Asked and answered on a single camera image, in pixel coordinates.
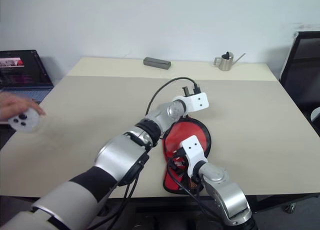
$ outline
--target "table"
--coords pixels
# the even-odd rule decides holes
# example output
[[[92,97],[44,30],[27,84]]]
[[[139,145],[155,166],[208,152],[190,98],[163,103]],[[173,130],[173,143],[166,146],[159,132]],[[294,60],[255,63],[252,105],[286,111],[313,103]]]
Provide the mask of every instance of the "table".
[[[225,167],[246,195],[320,192],[320,138],[265,64],[222,72],[209,62],[173,61],[163,70],[141,59],[85,57],[41,103],[47,116],[38,130],[15,133],[0,151],[0,194],[41,197],[86,171],[108,139],[143,118],[158,87],[179,76],[207,93],[210,107],[190,116],[211,133],[209,162]],[[189,84],[168,86],[153,107]],[[133,197],[177,196],[162,187],[161,144],[149,155]]]

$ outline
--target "gray block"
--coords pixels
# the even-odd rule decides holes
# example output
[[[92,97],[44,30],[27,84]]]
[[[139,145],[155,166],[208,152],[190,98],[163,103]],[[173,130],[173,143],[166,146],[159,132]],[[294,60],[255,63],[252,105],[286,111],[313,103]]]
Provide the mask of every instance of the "gray block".
[[[171,66],[170,61],[165,61],[165,60],[156,59],[152,57],[146,57],[145,59],[143,59],[143,64],[146,66],[151,66],[151,67],[166,69],[166,70],[168,70]]]

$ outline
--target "laptop keyboard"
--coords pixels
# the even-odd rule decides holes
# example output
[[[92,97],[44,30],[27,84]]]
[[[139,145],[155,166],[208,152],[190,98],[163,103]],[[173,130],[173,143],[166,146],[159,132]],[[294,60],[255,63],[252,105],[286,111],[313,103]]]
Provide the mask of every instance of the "laptop keyboard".
[[[41,90],[3,90],[3,92],[12,93],[24,98],[33,99],[34,101],[40,103],[43,99],[50,93],[51,89],[41,89]]]

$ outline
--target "game controller button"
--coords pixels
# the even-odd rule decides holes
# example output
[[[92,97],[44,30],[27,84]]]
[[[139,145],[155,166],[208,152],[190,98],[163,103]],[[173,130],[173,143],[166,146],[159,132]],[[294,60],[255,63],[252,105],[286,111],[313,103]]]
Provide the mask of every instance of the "game controller button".
[[[25,120],[25,119],[27,119],[27,116],[26,116],[25,114],[20,114],[20,115],[19,115],[19,118],[20,118],[21,120]]]

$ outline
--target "laptop screen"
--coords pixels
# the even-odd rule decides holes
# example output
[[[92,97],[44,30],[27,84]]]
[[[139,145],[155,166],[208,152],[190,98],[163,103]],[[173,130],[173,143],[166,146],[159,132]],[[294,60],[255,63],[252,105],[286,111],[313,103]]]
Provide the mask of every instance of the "laptop screen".
[[[52,85],[36,50],[0,51],[1,88]]]

